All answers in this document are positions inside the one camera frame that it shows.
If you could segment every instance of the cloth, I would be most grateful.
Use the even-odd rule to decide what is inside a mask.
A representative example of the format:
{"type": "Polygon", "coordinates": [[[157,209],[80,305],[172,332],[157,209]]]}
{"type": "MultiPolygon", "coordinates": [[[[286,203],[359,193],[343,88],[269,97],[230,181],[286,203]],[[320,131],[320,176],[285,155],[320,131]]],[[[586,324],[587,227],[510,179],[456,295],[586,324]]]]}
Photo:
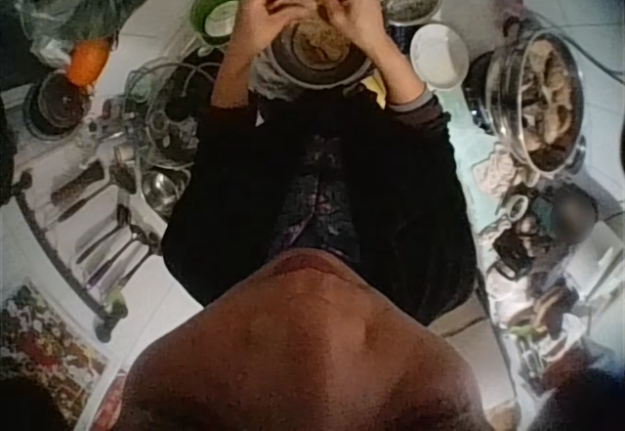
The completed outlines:
{"type": "Polygon", "coordinates": [[[486,249],[491,249],[495,240],[497,240],[497,238],[501,236],[504,231],[507,231],[510,228],[512,228],[512,223],[510,222],[508,216],[504,215],[479,232],[478,244],[486,249]]]}
{"type": "Polygon", "coordinates": [[[108,386],[104,398],[100,402],[98,411],[96,411],[96,417],[91,423],[90,431],[108,431],[114,426],[121,411],[124,384],[127,376],[127,371],[121,369],[117,371],[113,382],[108,386]]]}
{"type": "Polygon", "coordinates": [[[513,184],[518,169],[512,155],[501,145],[495,149],[487,160],[476,164],[473,175],[478,188],[486,194],[502,196],[513,184]]]}
{"type": "Polygon", "coordinates": [[[354,269],[360,260],[337,137],[314,135],[306,145],[267,261],[294,247],[326,250],[354,269]]]}
{"type": "Polygon", "coordinates": [[[387,107],[389,108],[389,110],[392,110],[396,113],[409,113],[427,104],[429,101],[432,100],[433,96],[434,94],[432,94],[432,91],[430,89],[426,89],[423,94],[421,94],[418,98],[416,98],[412,102],[409,102],[408,104],[388,103],[387,107]]]}
{"type": "Polygon", "coordinates": [[[67,429],[73,429],[102,378],[107,358],[68,325],[30,281],[5,301],[0,315],[0,381],[27,378],[39,384],[67,429]]]}
{"type": "Polygon", "coordinates": [[[436,97],[397,112],[358,90],[211,108],[163,239],[166,266],[204,305],[257,271],[275,250],[307,143],[331,129],[358,241],[357,272],[430,323],[468,298],[477,272],[447,121],[436,97]],[[257,127],[258,110],[265,122],[257,127]]]}

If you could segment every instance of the hand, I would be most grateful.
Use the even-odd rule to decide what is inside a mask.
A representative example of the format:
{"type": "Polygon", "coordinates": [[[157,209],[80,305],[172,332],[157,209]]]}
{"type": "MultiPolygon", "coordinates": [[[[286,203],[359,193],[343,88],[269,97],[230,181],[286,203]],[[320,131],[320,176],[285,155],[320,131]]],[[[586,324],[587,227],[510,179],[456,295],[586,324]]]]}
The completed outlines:
{"type": "Polygon", "coordinates": [[[379,0],[316,0],[328,20],[367,56],[388,41],[379,0]]]}
{"type": "Polygon", "coordinates": [[[274,0],[244,0],[236,15],[230,37],[229,52],[240,60],[251,62],[269,47],[273,39],[291,22],[310,14],[303,6],[286,6],[270,11],[274,0]]]}

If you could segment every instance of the metal spoon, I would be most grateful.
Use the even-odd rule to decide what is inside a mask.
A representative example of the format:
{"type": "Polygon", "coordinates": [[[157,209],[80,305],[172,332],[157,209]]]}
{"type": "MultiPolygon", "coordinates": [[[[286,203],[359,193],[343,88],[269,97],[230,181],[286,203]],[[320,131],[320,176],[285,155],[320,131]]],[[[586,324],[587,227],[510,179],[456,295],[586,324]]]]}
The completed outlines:
{"type": "Polygon", "coordinates": [[[104,275],[106,275],[106,272],[110,270],[110,267],[112,267],[115,261],[117,261],[120,255],[124,253],[126,249],[130,247],[134,242],[138,241],[142,244],[147,244],[147,235],[143,229],[141,229],[139,226],[135,224],[131,224],[130,231],[132,232],[132,236],[130,237],[130,240],[128,240],[124,244],[123,247],[117,250],[117,253],[115,253],[115,255],[113,255],[111,258],[106,260],[104,264],[101,265],[95,273],[93,273],[90,277],[87,278],[87,281],[85,282],[85,285],[84,285],[87,289],[91,289],[96,284],[98,284],[98,282],[100,282],[100,280],[104,277],[104,275]]]}
{"type": "Polygon", "coordinates": [[[128,284],[128,281],[130,281],[130,278],[132,278],[135,275],[135,273],[139,270],[142,264],[149,257],[151,257],[152,255],[160,255],[161,253],[162,252],[160,248],[160,237],[158,236],[157,233],[153,233],[152,231],[150,231],[147,234],[146,255],[144,255],[142,259],[139,262],[137,262],[137,264],[132,268],[130,272],[128,272],[122,278],[117,280],[109,289],[106,290],[105,293],[103,293],[102,299],[104,299],[104,305],[108,303],[108,300],[111,294],[115,294],[116,292],[121,291],[124,288],[124,286],[128,284]]]}
{"type": "Polygon", "coordinates": [[[130,209],[128,209],[128,206],[124,204],[118,204],[116,218],[117,225],[108,233],[104,234],[98,240],[89,245],[89,247],[87,247],[85,251],[82,252],[80,256],[76,259],[77,264],[81,264],[82,262],[84,262],[89,255],[94,253],[96,248],[98,248],[102,243],[111,238],[113,235],[117,234],[130,223],[130,209]]]}

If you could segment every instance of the bare skin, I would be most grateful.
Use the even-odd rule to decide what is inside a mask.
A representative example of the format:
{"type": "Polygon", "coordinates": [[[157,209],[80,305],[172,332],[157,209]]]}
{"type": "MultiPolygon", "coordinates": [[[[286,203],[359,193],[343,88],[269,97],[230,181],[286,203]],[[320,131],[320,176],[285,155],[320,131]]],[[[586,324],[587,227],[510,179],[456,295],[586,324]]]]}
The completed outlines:
{"type": "Polygon", "coordinates": [[[192,429],[486,427],[458,354],[313,249],[284,252],[153,343],[117,429],[136,429],[137,409],[183,415],[192,429]]]}
{"type": "Polygon", "coordinates": [[[241,3],[226,56],[215,81],[212,106],[247,106],[250,68],[254,58],[269,47],[286,25],[310,13],[303,6],[287,6],[277,12],[270,12],[271,1],[244,0],[241,3]]]}
{"type": "Polygon", "coordinates": [[[384,30],[378,0],[317,0],[336,28],[377,66],[388,91],[389,102],[407,104],[419,98],[426,86],[408,59],[384,30]]]}

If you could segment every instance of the patterned rug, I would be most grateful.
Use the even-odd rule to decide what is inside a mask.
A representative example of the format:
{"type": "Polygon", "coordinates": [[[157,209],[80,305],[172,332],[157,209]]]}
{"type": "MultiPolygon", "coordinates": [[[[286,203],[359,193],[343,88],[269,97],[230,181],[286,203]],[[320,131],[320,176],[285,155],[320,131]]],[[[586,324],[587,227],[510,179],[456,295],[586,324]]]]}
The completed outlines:
{"type": "Polygon", "coordinates": [[[0,324],[0,379],[37,381],[73,428],[106,358],[67,326],[29,282],[5,301],[0,324]]]}
{"type": "Polygon", "coordinates": [[[127,375],[128,372],[125,370],[117,372],[96,412],[96,417],[91,425],[91,431],[108,431],[117,421],[121,410],[121,399],[127,375]]]}

